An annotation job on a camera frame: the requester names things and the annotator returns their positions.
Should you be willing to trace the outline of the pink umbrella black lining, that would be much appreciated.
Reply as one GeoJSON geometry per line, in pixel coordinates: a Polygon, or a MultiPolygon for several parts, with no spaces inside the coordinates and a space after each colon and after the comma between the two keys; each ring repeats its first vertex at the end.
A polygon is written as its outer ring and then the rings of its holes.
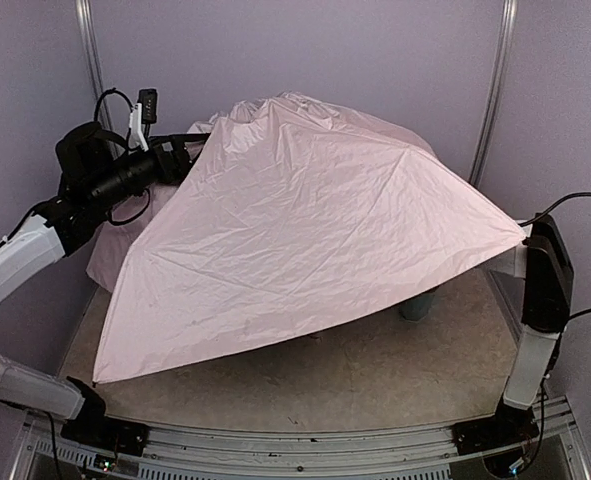
{"type": "Polygon", "coordinates": [[[204,129],[181,185],[100,230],[87,272],[111,302],[95,383],[341,325],[524,240],[424,139],[372,115],[285,93],[204,129]]]}

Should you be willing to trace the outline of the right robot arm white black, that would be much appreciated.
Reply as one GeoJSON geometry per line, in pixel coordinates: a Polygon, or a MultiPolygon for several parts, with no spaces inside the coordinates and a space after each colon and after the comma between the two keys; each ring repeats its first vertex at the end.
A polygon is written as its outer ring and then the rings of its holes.
{"type": "Polygon", "coordinates": [[[515,248],[490,261],[491,269],[524,281],[516,357],[494,417],[529,421],[543,380],[553,369],[570,320],[574,269],[555,220],[545,214],[530,224],[515,248]]]}

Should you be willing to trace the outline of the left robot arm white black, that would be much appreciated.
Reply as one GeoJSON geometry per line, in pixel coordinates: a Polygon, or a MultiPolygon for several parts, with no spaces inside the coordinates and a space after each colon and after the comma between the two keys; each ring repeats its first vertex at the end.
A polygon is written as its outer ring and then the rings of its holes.
{"type": "MultiPolygon", "coordinates": [[[[31,207],[0,240],[0,303],[27,280],[86,245],[113,209],[154,184],[178,185],[196,162],[188,144],[205,133],[154,136],[137,147],[97,121],[71,130],[56,145],[62,170],[57,196],[31,207]]],[[[105,404],[79,381],[61,380],[0,354],[0,402],[65,421],[103,417],[105,404]]]]}

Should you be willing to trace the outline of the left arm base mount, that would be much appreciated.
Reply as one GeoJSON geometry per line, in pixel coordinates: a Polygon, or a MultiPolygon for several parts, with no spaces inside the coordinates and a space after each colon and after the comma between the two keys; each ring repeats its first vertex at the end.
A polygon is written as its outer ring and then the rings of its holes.
{"type": "Polygon", "coordinates": [[[102,417],[95,420],[68,420],[62,426],[61,436],[115,454],[141,457],[149,432],[149,427],[142,423],[102,417]]]}

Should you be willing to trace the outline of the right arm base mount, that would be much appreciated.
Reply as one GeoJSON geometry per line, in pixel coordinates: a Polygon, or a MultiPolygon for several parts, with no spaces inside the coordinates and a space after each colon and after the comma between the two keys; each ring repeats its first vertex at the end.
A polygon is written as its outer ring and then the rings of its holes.
{"type": "Polygon", "coordinates": [[[457,452],[463,456],[535,439],[539,427],[533,420],[513,424],[492,416],[456,423],[452,433],[457,452]]]}

